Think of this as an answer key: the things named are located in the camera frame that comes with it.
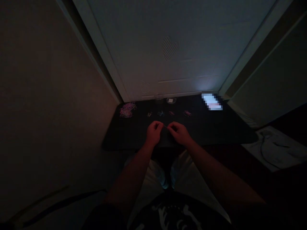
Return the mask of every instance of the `beige wall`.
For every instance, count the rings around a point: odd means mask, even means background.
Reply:
[[[259,126],[307,103],[307,17],[232,98]]]
[[[109,186],[117,103],[56,1],[2,1],[0,39],[0,221],[67,184]]]

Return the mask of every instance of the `door vent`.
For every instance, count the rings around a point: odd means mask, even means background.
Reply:
[[[140,81],[140,87],[141,87],[142,93],[148,93],[150,91],[151,85],[149,83]]]
[[[166,61],[172,59],[178,50],[178,43],[173,42],[169,36],[163,39],[162,50]]]

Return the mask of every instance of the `smartphone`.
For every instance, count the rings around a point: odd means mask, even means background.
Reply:
[[[213,94],[201,94],[201,98],[205,101],[209,110],[223,110],[221,103],[216,99]]]

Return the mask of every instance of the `leg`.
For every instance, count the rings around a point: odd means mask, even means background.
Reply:
[[[228,214],[209,189],[187,150],[180,154],[173,163],[171,177],[174,191],[199,200],[230,222]]]
[[[155,161],[150,160],[140,193],[131,211],[127,228],[130,227],[133,220],[143,207],[148,205],[154,198],[164,192],[162,185],[167,186],[164,171]]]

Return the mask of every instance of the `door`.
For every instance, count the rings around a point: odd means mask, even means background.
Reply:
[[[88,0],[130,101],[218,91],[274,2]]]

